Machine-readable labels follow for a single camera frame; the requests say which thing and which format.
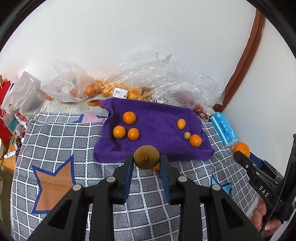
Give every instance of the wall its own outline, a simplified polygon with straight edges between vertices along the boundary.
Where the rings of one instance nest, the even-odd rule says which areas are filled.
[[[90,75],[158,43],[180,68],[226,83],[244,50],[255,9],[246,0],[47,0],[25,19],[0,53],[4,77],[26,70],[41,80],[57,60]]]
[[[284,174],[296,133],[296,59],[266,20],[253,63],[224,113],[239,140]]]

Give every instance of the brown kiwi fruit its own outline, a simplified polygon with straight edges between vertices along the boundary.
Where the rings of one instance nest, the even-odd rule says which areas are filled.
[[[149,170],[159,163],[160,155],[158,150],[149,145],[139,147],[133,154],[135,165],[143,170]]]

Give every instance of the green floor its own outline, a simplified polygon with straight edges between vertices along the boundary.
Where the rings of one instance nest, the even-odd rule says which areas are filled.
[[[10,232],[10,191],[13,174],[2,167],[0,176],[3,179],[3,191],[0,196],[0,218]]]

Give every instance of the brown wooden door frame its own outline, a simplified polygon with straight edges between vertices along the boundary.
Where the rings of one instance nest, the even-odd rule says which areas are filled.
[[[250,37],[248,39],[247,45],[242,53],[242,56],[237,64],[237,67],[229,79],[225,90],[224,90],[224,101],[223,105],[216,104],[213,106],[214,111],[222,112],[227,104],[230,102],[234,93],[237,91],[238,87],[242,83],[246,73],[248,72],[250,65],[255,57],[261,37],[263,34],[265,24],[265,16],[256,10],[253,26],[251,29]]]

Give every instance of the silver screw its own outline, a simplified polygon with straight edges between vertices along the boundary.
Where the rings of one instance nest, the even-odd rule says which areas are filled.
[[[221,189],[221,187],[218,185],[218,184],[214,184],[212,186],[212,188],[215,190],[215,191],[219,191]]]
[[[73,188],[74,191],[78,191],[78,190],[81,189],[81,185],[80,184],[75,184],[72,188]]]
[[[184,177],[184,176],[180,176],[180,177],[178,177],[178,180],[180,181],[180,182],[185,182],[185,181],[187,181],[187,177]]]
[[[107,177],[107,182],[112,183],[116,180],[116,178],[114,176],[111,177]]]

